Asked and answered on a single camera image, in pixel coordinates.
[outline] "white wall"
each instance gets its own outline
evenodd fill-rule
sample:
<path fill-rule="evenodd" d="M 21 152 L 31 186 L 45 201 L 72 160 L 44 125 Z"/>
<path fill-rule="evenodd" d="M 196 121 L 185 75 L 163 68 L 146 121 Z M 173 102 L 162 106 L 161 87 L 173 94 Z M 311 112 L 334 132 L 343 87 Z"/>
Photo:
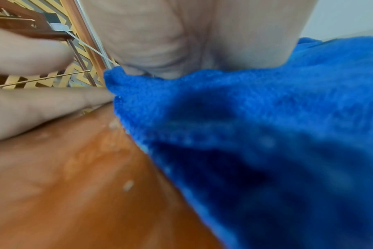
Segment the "white wall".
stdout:
<path fill-rule="evenodd" d="M 373 0 L 319 0 L 302 37 L 330 39 L 373 33 Z"/>

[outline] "dark blue fabric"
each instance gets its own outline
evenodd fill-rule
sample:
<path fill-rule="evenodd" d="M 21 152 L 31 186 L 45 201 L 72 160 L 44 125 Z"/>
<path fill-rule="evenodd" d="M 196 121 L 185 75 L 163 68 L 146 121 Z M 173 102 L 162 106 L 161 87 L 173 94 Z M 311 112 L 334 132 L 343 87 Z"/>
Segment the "dark blue fabric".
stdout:
<path fill-rule="evenodd" d="M 301 39 L 275 69 L 105 79 L 229 249 L 373 248 L 373 37 Z"/>

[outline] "hand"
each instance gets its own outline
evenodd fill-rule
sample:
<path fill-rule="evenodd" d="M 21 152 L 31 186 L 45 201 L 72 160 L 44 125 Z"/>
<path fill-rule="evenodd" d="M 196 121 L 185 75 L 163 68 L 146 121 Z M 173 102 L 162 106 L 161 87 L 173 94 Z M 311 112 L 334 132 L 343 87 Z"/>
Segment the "hand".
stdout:
<path fill-rule="evenodd" d="M 0 74 L 40 75 L 66 68 L 73 53 L 60 42 L 0 30 Z M 0 140 L 86 107 L 105 104 L 104 88 L 0 89 Z"/>
<path fill-rule="evenodd" d="M 127 73 L 173 79 L 200 69 L 283 64 L 317 0 L 84 0 Z"/>

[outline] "white cord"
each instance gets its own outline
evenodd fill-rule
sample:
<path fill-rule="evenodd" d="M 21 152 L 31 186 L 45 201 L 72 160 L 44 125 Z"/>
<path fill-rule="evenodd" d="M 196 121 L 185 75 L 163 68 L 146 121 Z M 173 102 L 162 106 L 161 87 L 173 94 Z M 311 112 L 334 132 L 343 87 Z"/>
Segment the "white cord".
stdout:
<path fill-rule="evenodd" d="M 102 54 L 101 52 L 97 51 L 96 49 L 94 49 L 93 47 L 91 47 L 90 45 L 88 45 L 87 43 L 85 43 L 82 40 L 80 40 L 77 36 L 75 36 L 72 32 L 70 32 L 69 27 L 67 25 L 62 24 L 62 23 L 50 23 L 50 25 L 51 25 L 51 27 L 52 27 L 53 30 L 55 30 L 55 31 L 65 31 L 70 36 L 72 36 L 73 38 L 75 38 L 76 40 L 78 40 L 79 42 L 81 42 L 84 46 L 86 46 L 87 48 L 91 49 L 92 51 L 94 51 L 95 53 L 97 53 L 98 55 L 100 55 L 103 59 L 107 60 L 108 62 L 112 63 L 115 66 L 119 66 L 117 63 L 115 63 L 114 61 L 110 60 L 106 55 Z"/>

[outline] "orange surface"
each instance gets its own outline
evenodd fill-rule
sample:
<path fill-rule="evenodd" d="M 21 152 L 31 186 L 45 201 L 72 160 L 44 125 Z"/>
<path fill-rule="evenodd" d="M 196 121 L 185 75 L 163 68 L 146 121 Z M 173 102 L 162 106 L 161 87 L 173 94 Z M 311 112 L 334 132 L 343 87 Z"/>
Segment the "orange surface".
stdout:
<path fill-rule="evenodd" d="M 107 105 L 0 142 L 0 248 L 221 246 Z"/>

